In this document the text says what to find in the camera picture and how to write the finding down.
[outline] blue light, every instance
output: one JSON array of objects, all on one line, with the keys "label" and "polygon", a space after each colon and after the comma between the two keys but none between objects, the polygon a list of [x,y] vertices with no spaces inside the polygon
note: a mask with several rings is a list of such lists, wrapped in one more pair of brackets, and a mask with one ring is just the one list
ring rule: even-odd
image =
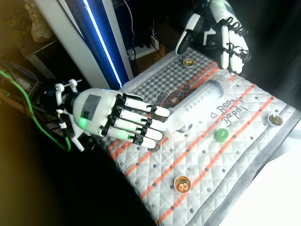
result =
[{"label": "blue light", "polygon": [[113,69],[113,72],[114,72],[114,74],[115,74],[115,77],[116,77],[116,79],[117,79],[117,81],[118,81],[120,87],[122,87],[120,78],[119,78],[119,76],[118,76],[118,74],[117,74],[117,71],[116,71],[116,69],[115,69],[115,66],[114,66],[114,64],[113,64],[113,62],[112,62],[111,56],[110,56],[110,54],[109,54],[109,52],[108,52],[108,49],[107,49],[107,47],[106,47],[106,45],[105,45],[105,43],[104,43],[104,41],[103,41],[103,37],[102,37],[102,35],[101,35],[100,31],[99,31],[99,28],[98,28],[98,26],[97,26],[97,23],[96,23],[96,21],[95,21],[95,18],[94,18],[94,16],[93,16],[93,13],[92,13],[91,8],[90,8],[90,6],[89,6],[89,3],[88,3],[87,0],[83,0],[83,2],[84,2],[85,5],[86,5],[86,9],[87,9],[87,11],[88,11],[88,13],[89,13],[89,16],[90,16],[90,19],[91,19],[91,21],[92,21],[92,24],[93,24],[93,26],[94,26],[94,28],[95,28],[95,30],[96,30],[97,36],[98,36],[98,38],[99,38],[99,41],[101,42],[101,44],[102,44],[102,46],[103,46],[103,49],[104,49],[104,51],[105,51],[105,54],[107,55],[107,58],[108,58],[108,60],[109,60],[109,62],[110,62],[110,65],[111,65],[111,67],[112,67],[112,69]]}]

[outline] green bottle cap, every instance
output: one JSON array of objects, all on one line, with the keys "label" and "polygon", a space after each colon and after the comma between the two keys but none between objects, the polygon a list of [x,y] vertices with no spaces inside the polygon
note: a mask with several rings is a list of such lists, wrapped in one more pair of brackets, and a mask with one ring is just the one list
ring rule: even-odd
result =
[{"label": "green bottle cap", "polygon": [[219,129],[215,133],[215,139],[217,142],[224,142],[229,136],[229,132],[226,129]]}]

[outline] robotic hand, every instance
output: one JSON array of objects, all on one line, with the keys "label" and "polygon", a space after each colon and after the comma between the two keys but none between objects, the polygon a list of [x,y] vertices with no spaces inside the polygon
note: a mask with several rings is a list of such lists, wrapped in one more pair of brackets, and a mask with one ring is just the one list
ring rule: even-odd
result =
[{"label": "robotic hand", "polygon": [[107,89],[87,89],[81,93],[76,90],[77,82],[69,81],[72,94],[62,96],[63,84],[56,84],[58,106],[63,106],[69,114],[75,137],[72,141],[83,151],[77,138],[80,134],[110,136],[138,144],[147,148],[156,146],[165,131],[164,123],[145,117],[133,110],[168,117],[169,110],[147,104],[139,96]]},{"label": "robotic hand", "polygon": [[242,27],[226,0],[208,0],[206,6],[202,6],[202,12],[190,17],[177,43],[176,53],[185,52],[199,33],[205,50],[216,51],[220,68],[242,72],[244,64],[251,57],[243,37],[247,30]]}]

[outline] syringe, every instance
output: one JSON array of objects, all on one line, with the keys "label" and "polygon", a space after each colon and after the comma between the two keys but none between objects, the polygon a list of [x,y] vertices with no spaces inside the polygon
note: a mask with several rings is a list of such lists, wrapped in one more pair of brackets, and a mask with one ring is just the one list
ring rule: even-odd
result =
[{"label": "syringe", "polygon": [[228,88],[229,83],[226,78],[216,75],[174,108],[170,108],[172,114],[165,122],[167,128],[165,135],[171,139],[171,134],[176,130],[186,132],[194,121],[199,121],[202,115],[210,111]]}]

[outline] quilted mat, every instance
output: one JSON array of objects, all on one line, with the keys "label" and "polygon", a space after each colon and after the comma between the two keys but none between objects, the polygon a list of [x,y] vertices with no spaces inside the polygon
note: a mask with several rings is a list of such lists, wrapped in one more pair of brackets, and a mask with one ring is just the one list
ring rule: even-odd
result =
[{"label": "quilted mat", "polygon": [[[192,68],[182,65],[186,58],[195,60]],[[218,225],[300,120],[295,108],[192,49],[168,54],[121,91],[168,108],[217,75],[228,79],[230,89],[205,116],[194,119],[188,132],[163,138],[153,150],[109,137],[98,140],[158,225]],[[280,128],[267,123],[273,110],[284,118]],[[229,131],[223,143],[214,138],[220,128]],[[189,193],[175,190],[178,175],[191,180]]]}]

